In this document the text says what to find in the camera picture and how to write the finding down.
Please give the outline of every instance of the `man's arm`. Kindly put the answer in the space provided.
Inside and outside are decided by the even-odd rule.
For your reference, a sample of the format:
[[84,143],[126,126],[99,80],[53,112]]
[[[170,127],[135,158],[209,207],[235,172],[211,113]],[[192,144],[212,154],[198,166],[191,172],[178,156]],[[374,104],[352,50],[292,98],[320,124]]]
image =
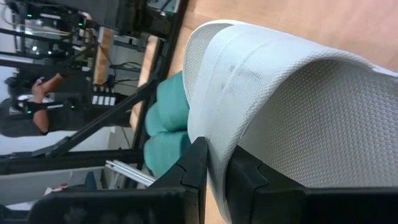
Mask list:
[[[43,103],[45,95],[44,84],[36,82],[32,87],[33,102]],[[33,115],[34,124],[40,129],[42,134],[47,134],[49,132],[49,117],[47,116],[46,110],[38,110]]]
[[57,73],[54,77],[52,77],[49,81],[41,84],[44,89],[44,93],[50,93],[55,91],[55,89],[61,84],[63,81],[63,77],[61,74]]

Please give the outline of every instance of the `teal pillow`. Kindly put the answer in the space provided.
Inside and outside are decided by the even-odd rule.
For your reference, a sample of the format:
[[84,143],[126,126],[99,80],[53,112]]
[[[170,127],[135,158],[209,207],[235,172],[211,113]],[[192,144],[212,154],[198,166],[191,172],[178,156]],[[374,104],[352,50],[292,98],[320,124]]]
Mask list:
[[157,103],[154,103],[147,112],[145,117],[145,128],[149,136],[155,136],[159,132],[166,131],[160,122],[159,107]]
[[159,178],[175,164],[190,145],[186,131],[157,133],[145,143],[145,164],[154,173],[155,178]]
[[157,104],[162,126],[168,131],[187,130],[189,105],[182,72],[164,80],[157,87]]

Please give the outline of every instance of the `man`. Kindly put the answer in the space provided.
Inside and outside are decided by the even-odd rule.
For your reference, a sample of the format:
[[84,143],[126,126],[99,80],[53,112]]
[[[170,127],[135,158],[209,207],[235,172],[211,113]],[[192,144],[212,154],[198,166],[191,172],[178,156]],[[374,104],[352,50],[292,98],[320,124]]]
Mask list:
[[[63,77],[56,74],[47,82],[40,79],[33,84],[31,94],[11,96],[0,103],[0,134],[10,138],[24,136],[45,136],[54,131],[78,131],[101,116],[107,108],[85,108],[79,94],[53,93]],[[116,103],[127,96],[117,94]],[[21,100],[29,104],[24,111]],[[60,105],[45,106],[46,103],[63,102]],[[129,113],[107,126],[129,126]]]

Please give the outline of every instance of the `silver metal rod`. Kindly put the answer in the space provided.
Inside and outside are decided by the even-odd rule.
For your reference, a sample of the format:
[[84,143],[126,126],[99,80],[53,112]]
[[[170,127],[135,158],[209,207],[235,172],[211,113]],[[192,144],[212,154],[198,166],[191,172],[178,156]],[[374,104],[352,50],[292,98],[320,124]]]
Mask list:
[[155,182],[153,177],[120,161],[106,161],[106,166],[145,186],[150,186]]

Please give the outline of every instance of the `black cable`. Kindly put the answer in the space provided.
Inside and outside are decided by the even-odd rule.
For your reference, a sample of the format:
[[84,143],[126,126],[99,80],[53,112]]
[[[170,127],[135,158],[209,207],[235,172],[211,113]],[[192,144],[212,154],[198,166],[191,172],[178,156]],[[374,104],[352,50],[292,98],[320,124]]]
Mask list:
[[133,87],[133,88],[137,88],[138,87],[138,86],[128,85],[128,84],[124,84],[124,83],[117,83],[117,85],[124,85],[124,86]]
[[116,80],[115,83],[121,83],[121,82],[128,82],[128,81],[138,81],[138,79],[132,79],[132,78],[128,78],[128,79],[124,79],[124,80]]
[[138,67],[140,67],[140,68],[142,67],[142,65],[137,62],[124,62],[124,63],[121,63],[119,65],[114,65],[114,66],[124,66],[124,65],[129,65],[129,64],[138,65]]
[[111,65],[110,66],[110,68],[112,68],[112,69],[118,69],[118,70],[124,70],[124,71],[127,71],[127,72],[140,72],[141,71],[141,69],[140,68],[129,68],[129,67],[125,67],[125,66],[119,66],[119,67],[116,67],[116,66],[114,66],[114,65]]

